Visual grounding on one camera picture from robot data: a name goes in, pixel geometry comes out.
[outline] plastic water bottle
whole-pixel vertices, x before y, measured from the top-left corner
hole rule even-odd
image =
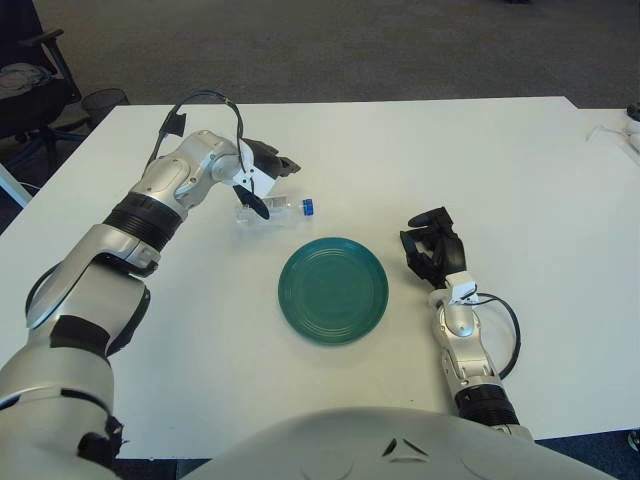
[[[295,201],[286,195],[262,199],[269,210],[269,220],[265,220],[247,205],[236,206],[236,221],[241,226],[293,226],[301,220],[313,216],[313,200],[305,198]]]

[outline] cloth on chair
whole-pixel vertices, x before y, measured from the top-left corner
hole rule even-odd
[[[48,83],[52,78],[46,68],[29,63],[13,63],[0,69],[0,100],[17,97]]]

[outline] office chair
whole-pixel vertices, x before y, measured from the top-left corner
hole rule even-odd
[[[80,100],[81,95],[65,62],[56,38],[63,31],[43,32],[31,0],[0,0],[0,68],[14,63],[44,67],[62,78],[52,78],[22,95],[0,100],[0,139],[15,137],[27,145],[13,158],[3,162],[8,169],[17,166],[43,146],[47,150],[49,176],[58,168],[56,142],[82,142],[86,135],[71,133],[86,118],[52,129],[64,108]],[[55,62],[47,57],[44,47]]]

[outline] chair armrest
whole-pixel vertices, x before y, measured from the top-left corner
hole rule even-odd
[[[69,67],[67,66],[67,62],[64,60],[64,57],[62,56],[62,52],[60,52],[60,48],[58,48],[58,42],[56,41],[56,38],[62,35],[63,33],[64,33],[64,30],[58,28],[56,30],[43,32],[40,35],[37,35],[32,38],[20,40],[18,42],[18,45],[21,45],[23,47],[30,47],[30,48],[41,47],[42,45],[47,47],[47,50],[49,50],[49,53],[51,54],[51,58],[56,64],[56,67],[58,67],[58,71],[62,74],[62,78],[65,79],[65,81],[73,91],[72,102],[77,102],[78,100],[80,100],[80,98],[82,98],[82,95],[80,94],[80,90],[78,90],[78,86],[76,85],[76,82],[73,80],[73,75],[71,75],[71,70],[69,70]]]
[[[59,37],[64,33],[64,30],[58,28],[57,30],[51,30],[49,32],[42,32],[40,35],[36,35],[35,37],[25,38],[24,40],[18,41],[18,45],[22,45],[23,47],[37,47],[38,45],[49,43],[51,40],[55,40],[56,37]]]

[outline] blue bottle cap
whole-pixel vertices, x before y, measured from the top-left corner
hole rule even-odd
[[[313,215],[313,200],[310,198],[305,198],[302,201],[302,213],[304,213],[305,217],[310,217]]]

